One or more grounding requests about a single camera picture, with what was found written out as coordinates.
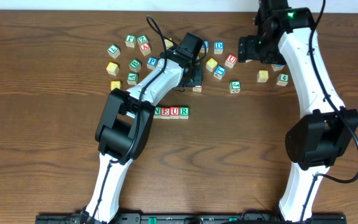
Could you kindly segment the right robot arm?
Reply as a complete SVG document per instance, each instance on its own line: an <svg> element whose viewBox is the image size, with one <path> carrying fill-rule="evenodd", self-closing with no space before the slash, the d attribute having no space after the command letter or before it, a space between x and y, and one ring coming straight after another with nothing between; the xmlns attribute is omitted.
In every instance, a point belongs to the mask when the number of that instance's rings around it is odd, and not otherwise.
<svg viewBox="0 0 358 224"><path fill-rule="evenodd" d="M340 215L315 215L313 201L329 169L357 141L358 112L336 93L318 45L319 18L286 0L260 0L256 35L239 39L239 60L286 65L300 106L300 120L285 136L291 170L274 214L261 223L344 223Z"/></svg>

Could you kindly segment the red I block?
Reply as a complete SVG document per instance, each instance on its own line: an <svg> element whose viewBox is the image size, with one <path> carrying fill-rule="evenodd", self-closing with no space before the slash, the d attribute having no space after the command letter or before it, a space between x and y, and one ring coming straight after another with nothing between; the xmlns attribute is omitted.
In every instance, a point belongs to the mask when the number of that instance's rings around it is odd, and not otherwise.
<svg viewBox="0 0 358 224"><path fill-rule="evenodd" d="M194 92L200 92L200 93L201 93L201 92L202 92L202 89L203 89L202 86L194 86L194 87L193 87L193 91L194 91Z"/></svg>

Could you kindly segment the green R block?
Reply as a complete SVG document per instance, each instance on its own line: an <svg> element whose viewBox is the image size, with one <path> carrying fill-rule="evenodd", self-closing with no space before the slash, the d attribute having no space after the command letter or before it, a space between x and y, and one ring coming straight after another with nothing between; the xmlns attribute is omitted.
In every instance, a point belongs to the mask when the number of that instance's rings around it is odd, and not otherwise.
<svg viewBox="0 0 358 224"><path fill-rule="evenodd" d="M180 119L188 119L190 116L190 108L187 106L180 107Z"/></svg>

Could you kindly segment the red E block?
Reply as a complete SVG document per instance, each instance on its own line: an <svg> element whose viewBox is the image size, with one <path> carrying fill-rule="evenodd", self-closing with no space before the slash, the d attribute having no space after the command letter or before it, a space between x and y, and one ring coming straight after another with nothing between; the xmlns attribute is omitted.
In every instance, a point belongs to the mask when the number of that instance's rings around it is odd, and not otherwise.
<svg viewBox="0 0 358 224"><path fill-rule="evenodd" d="M170 108L161 108L161 118L170 119Z"/></svg>

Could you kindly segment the green N block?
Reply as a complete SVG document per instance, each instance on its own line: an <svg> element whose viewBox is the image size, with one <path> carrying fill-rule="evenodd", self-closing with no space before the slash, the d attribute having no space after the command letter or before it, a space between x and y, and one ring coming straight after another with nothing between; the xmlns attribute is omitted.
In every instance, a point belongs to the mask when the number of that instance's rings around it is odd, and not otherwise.
<svg viewBox="0 0 358 224"><path fill-rule="evenodd" d="M162 113L162 108L159 107L159 106L155 107L154 119L159 119L159 118L161 118L161 113Z"/></svg>

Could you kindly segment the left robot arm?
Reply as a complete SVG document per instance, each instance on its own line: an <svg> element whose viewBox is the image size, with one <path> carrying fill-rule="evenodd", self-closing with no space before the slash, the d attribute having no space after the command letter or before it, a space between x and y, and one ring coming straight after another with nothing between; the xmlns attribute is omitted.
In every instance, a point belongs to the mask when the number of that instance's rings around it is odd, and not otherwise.
<svg viewBox="0 0 358 224"><path fill-rule="evenodd" d="M154 70L141 82L126 91L110 92L95 133L98 178L89 204L80 213L80 223L109 223L116 216L124 179L145 148L156 105L198 73L195 64L203 44L197 35L187 33L179 45L160 54Z"/></svg>

